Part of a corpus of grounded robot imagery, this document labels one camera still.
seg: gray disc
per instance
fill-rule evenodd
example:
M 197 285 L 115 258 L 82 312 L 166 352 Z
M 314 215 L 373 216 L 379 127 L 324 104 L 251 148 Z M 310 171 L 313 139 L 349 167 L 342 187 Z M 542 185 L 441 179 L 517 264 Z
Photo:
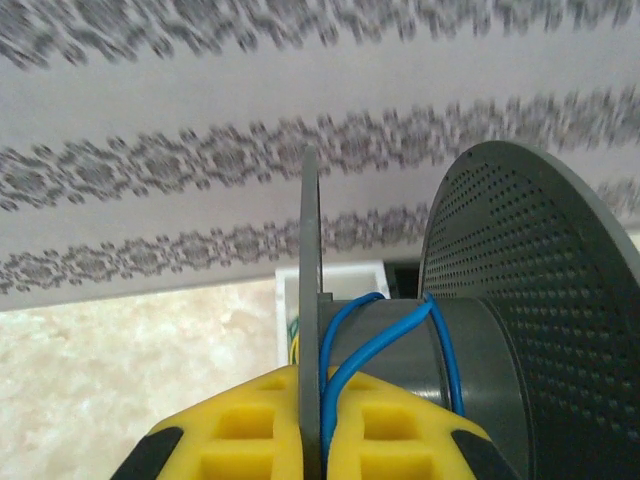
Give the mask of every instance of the gray disc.
M 531 478 L 640 478 L 639 283 L 627 234 L 551 155 L 487 142 L 448 171 L 420 293 L 479 299 L 498 318 L 527 399 Z

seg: beige tile floor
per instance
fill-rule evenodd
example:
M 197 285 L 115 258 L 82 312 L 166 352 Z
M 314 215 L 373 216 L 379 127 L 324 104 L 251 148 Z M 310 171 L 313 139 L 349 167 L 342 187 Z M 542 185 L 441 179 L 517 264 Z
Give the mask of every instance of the beige tile floor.
M 155 423 L 275 368 L 275 282 L 0 313 L 0 479 L 109 478 Z

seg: gray floral pattern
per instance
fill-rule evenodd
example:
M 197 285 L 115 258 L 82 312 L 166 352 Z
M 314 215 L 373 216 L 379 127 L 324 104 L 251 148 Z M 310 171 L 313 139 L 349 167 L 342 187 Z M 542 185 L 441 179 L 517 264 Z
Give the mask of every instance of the gray floral pattern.
M 429 210 L 392 208 L 372 210 L 365 215 L 343 213 L 335 219 L 322 219 L 325 252 L 371 248 L 399 242 L 422 240 Z M 185 269 L 206 270 L 276 261 L 298 255 L 299 223 L 266 223 L 262 227 L 241 225 L 229 232 L 213 228 L 208 232 L 184 232 L 176 238 L 158 235 L 154 239 L 136 238 L 122 245 L 73 246 L 66 252 L 48 250 L 39 254 L 18 253 L 0 261 L 0 292 L 27 292 L 62 284 L 104 283 L 115 277 L 158 276 Z
M 47 67 L 61 54 L 75 65 L 91 51 L 108 61 L 135 61 L 143 46 L 162 58 L 184 43 L 196 55 L 228 44 L 253 51 L 261 41 L 300 48 L 311 39 L 335 44 L 340 33 L 358 43 L 395 32 L 403 41 L 419 28 L 432 39 L 474 35 L 492 26 L 505 35 L 530 28 L 553 32 L 628 23 L 635 0 L 0 0 L 0 55 L 20 68 Z
M 234 187 L 250 179 L 300 176 L 300 152 L 313 144 L 320 171 L 344 174 L 390 166 L 441 165 L 468 147 L 490 139 L 518 139 L 560 151 L 640 142 L 640 96 L 634 86 L 572 93 L 564 98 L 538 95 L 512 98 L 504 105 L 478 100 L 468 108 L 451 104 L 443 111 L 415 107 L 401 115 L 389 110 L 375 118 L 350 114 L 343 120 L 321 115 L 315 123 L 281 120 L 275 128 L 255 123 L 242 132 L 211 127 L 205 135 L 185 130 L 178 138 L 140 135 L 127 144 L 107 139 L 66 144 L 54 153 L 34 146 L 32 155 L 0 151 L 0 207 L 53 207 L 61 199 L 83 203 L 94 197 L 120 200 L 126 193 L 176 194 L 186 188 Z
M 603 182 L 595 191 L 618 217 L 640 213 L 640 177 Z

